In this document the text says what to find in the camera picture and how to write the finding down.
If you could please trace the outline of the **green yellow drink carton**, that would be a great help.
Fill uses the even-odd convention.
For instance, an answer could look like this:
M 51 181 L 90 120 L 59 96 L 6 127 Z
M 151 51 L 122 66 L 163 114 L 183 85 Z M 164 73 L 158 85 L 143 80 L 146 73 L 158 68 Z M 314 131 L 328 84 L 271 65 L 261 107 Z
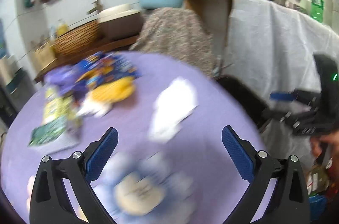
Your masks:
M 73 96 L 62 96 L 57 87 L 45 90 L 43 122 L 31 132 L 28 148 L 51 155 L 79 144 L 82 118 Z

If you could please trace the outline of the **white tissue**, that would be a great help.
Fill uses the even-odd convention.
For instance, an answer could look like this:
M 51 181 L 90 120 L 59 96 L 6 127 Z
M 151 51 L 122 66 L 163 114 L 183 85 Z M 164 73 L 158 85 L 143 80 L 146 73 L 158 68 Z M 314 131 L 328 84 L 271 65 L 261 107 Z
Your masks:
M 77 112 L 77 116 L 93 115 L 95 118 L 101 118 L 105 116 L 112 108 L 110 103 L 102 103 L 93 101 L 92 99 L 85 99 L 80 109 Z
M 148 138 L 165 144 L 181 130 L 181 122 L 198 106 L 194 85 L 183 77 L 175 78 L 153 104 Z

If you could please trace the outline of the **purple plastic bag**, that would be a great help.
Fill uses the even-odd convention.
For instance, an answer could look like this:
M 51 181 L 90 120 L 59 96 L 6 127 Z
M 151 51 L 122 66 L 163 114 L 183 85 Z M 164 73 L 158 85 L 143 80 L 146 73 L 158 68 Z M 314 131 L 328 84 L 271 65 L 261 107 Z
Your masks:
M 88 89 L 85 81 L 78 82 L 84 71 L 76 65 L 64 65 L 52 69 L 44 76 L 44 83 L 55 87 L 60 95 L 68 93 L 85 94 Z

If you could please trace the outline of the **yellow knitted corn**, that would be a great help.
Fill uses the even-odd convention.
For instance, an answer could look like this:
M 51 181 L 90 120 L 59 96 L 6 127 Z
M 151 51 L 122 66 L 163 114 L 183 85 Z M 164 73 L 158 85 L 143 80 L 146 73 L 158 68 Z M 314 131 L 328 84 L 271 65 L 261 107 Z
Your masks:
M 89 97 L 100 103 L 117 103 L 130 97 L 135 92 L 133 77 L 124 77 L 117 81 L 105 83 L 89 92 Z

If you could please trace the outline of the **blue snack bag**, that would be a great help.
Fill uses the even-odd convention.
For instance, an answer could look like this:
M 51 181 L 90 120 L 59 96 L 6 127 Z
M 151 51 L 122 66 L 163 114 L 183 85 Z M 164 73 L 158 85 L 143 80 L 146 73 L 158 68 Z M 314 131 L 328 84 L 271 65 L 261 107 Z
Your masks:
M 140 77 L 138 68 L 119 52 L 97 52 L 76 64 L 79 77 L 75 85 L 93 90 L 125 77 Z

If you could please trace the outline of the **white cloth cover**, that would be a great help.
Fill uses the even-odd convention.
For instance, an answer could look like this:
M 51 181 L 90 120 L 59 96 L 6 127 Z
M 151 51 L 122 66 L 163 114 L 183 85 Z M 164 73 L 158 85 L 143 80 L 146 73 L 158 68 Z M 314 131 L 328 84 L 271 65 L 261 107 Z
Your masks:
M 338 34 L 330 27 L 268 0 L 233 0 L 222 73 L 239 79 L 271 109 L 308 109 L 297 102 L 273 101 L 270 94 L 320 91 L 315 53 L 338 59 Z

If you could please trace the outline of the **green plastic bottle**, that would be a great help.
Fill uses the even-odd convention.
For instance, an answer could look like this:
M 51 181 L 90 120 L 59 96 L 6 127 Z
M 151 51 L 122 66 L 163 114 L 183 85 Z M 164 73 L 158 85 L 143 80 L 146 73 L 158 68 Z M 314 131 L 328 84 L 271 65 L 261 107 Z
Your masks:
M 324 0 L 311 0 L 310 16 L 314 20 L 323 23 L 324 20 Z

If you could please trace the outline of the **purple floral tablecloth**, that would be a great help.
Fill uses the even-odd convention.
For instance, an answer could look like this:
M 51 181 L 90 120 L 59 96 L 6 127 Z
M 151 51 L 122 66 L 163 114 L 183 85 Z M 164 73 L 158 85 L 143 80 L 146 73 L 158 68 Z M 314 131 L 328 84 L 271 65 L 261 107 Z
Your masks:
M 163 152 L 170 168 L 193 180 L 195 210 L 191 223 L 223 223 L 244 194 L 248 183 L 241 178 L 225 149 L 221 133 L 231 126 L 238 136 L 255 149 L 265 145 L 256 125 L 243 108 L 215 81 L 198 69 L 158 54 L 127 52 L 139 70 L 136 92 L 113 106 L 101 118 L 86 117 L 77 150 L 102 137 L 109 127 L 117 129 L 117 152 L 136 159 Z M 187 79 L 196 89 L 198 106 L 181 124 L 179 133 L 166 144 L 148 139 L 153 104 L 158 95 L 178 78 Z M 43 119 L 45 90 L 39 89 L 21 109 L 5 138 L 1 157 L 1 186 L 9 202 L 24 221 L 27 184 L 35 175 L 41 154 L 28 147 L 31 132 Z

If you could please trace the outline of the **wooden cabinet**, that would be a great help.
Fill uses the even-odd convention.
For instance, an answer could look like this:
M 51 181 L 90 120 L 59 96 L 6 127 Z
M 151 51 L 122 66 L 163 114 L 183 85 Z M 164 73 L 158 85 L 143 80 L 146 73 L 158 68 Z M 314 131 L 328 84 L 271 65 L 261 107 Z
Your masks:
M 232 4 L 233 0 L 185 0 L 185 8 L 194 11 L 212 34 L 215 56 L 224 55 Z

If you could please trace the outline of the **floral cloth cover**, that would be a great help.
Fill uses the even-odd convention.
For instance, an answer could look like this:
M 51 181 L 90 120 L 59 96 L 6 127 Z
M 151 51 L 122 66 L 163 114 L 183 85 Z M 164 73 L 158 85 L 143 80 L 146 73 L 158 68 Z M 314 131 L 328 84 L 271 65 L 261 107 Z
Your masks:
M 212 35 L 200 17 L 183 8 L 158 8 L 144 17 L 139 38 L 129 49 L 170 56 L 212 77 Z

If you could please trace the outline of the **utensil holder box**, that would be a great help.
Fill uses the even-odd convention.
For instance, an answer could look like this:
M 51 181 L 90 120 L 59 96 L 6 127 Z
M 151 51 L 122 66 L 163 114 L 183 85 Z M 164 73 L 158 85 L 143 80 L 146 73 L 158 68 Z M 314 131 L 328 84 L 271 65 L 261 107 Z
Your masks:
M 45 69 L 56 60 L 53 45 L 45 42 L 34 51 L 35 60 L 39 64 L 41 70 Z

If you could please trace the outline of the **woven wicker basket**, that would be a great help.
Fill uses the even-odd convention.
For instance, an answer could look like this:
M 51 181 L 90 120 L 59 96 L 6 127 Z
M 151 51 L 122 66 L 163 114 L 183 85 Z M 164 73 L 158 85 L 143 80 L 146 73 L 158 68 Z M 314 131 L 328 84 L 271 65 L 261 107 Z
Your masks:
M 57 58 L 73 56 L 88 48 L 93 48 L 103 38 L 96 20 L 89 21 L 57 37 L 52 45 Z

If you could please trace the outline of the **yellow soap bottle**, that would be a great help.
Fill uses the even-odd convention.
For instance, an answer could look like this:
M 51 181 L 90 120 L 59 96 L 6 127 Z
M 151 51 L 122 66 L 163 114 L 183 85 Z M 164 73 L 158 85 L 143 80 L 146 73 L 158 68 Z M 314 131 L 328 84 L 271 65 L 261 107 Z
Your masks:
M 61 35 L 68 32 L 68 25 L 63 19 L 59 19 L 56 27 L 56 36 L 60 37 Z

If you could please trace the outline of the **brown white sink basin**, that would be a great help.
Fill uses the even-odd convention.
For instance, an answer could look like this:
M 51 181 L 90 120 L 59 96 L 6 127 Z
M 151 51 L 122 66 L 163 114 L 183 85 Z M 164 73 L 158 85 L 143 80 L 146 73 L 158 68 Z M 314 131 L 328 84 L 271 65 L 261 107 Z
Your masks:
M 98 24 L 102 34 L 110 42 L 138 35 L 143 27 L 140 10 L 131 4 L 121 4 L 98 13 Z

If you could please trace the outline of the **brass faucet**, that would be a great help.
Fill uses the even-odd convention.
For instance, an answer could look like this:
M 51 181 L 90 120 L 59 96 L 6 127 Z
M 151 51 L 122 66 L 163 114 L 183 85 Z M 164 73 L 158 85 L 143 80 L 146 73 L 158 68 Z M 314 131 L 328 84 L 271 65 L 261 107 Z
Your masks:
M 101 0 L 96 0 L 93 2 L 93 8 L 90 9 L 86 14 L 92 14 L 92 13 L 100 13 L 103 10 L 103 5 L 101 3 Z

